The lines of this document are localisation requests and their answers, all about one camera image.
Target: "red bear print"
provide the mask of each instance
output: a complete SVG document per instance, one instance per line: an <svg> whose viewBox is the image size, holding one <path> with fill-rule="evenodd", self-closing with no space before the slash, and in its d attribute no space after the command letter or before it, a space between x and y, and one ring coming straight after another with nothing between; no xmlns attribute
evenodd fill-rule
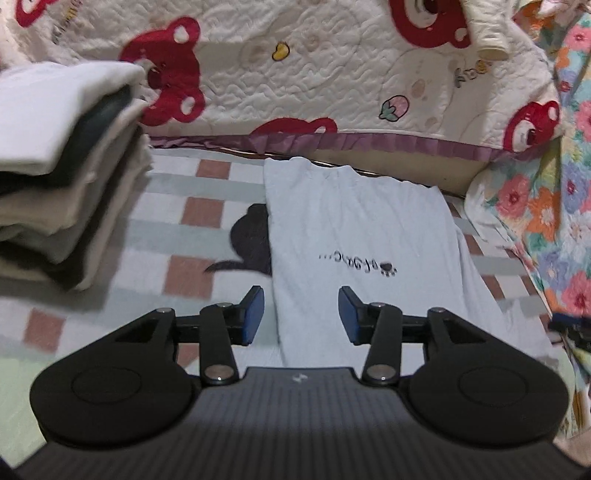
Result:
<svg viewBox="0 0 591 480"><path fill-rule="evenodd" d="M404 39L421 48L451 43L470 45L466 19L459 0L389 0L392 20Z"/></svg>
<svg viewBox="0 0 591 480"><path fill-rule="evenodd" d="M532 147L547 142L552 139L559 121L558 102L551 100L544 105L530 102L517 110L509 121L503 138L503 149L513 152L516 145Z"/></svg>
<svg viewBox="0 0 591 480"><path fill-rule="evenodd" d="M170 119L182 123L195 120L205 108L199 89L201 72L193 48L201 30L190 17L174 20L164 30L152 30L135 37L121 52L120 60L149 60L148 86L160 91L158 99L146 110L142 123L163 125Z"/></svg>
<svg viewBox="0 0 591 480"><path fill-rule="evenodd" d="M328 117L317 118L311 122L299 118L275 118L253 130L251 135L315 134L320 128L324 128L324 132L330 134L338 132L335 121Z"/></svg>
<svg viewBox="0 0 591 480"><path fill-rule="evenodd" d="M21 27L30 27L37 18L43 15L48 5L56 2L57 0L17 0L14 17Z"/></svg>

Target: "bear ear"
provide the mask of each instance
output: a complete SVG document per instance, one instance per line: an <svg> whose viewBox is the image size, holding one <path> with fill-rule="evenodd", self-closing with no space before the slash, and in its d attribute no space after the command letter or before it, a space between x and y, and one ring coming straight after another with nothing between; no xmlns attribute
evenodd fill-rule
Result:
<svg viewBox="0 0 591 480"><path fill-rule="evenodd" d="M191 17L176 19L168 26L167 31L172 36L174 42L179 44L196 44L201 34L197 20Z"/></svg>

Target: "white quilted fabric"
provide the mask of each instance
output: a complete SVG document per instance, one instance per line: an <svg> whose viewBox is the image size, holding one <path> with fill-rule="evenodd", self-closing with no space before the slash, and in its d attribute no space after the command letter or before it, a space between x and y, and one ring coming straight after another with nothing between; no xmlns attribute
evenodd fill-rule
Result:
<svg viewBox="0 0 591 480"><path fill-rule="evenodd" d="M29 59L143 65L152 135L385 132L522 151L560 133L544 54L508 21L510 58L479 60L458 0L0 1Z"/></svg>

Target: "white logo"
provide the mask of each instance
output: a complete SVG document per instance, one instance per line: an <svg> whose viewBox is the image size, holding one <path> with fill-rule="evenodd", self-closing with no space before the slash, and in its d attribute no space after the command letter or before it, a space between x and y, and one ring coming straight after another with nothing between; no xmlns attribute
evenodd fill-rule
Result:
<svg viewBox="0 0 591 480"><path fill-rule="evenodd" d="M293 377L291 377L291 379L294 382L299 383L301 385L302 382L305 382L306 380L308 380L308 376L304 375L304 374L298 374L298 375L294 375Z"/></svg>

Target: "white flower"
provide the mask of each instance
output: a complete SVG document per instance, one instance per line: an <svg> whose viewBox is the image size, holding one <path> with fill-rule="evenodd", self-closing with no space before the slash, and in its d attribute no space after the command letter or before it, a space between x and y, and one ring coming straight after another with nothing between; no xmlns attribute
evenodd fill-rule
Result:
<svg viewBox="0 0 591 480"><path fill-rule="evenodd" d="M560 239L564 253L578 263L583 262L587 249L591 248L591 212L564 215Z"/></svg>

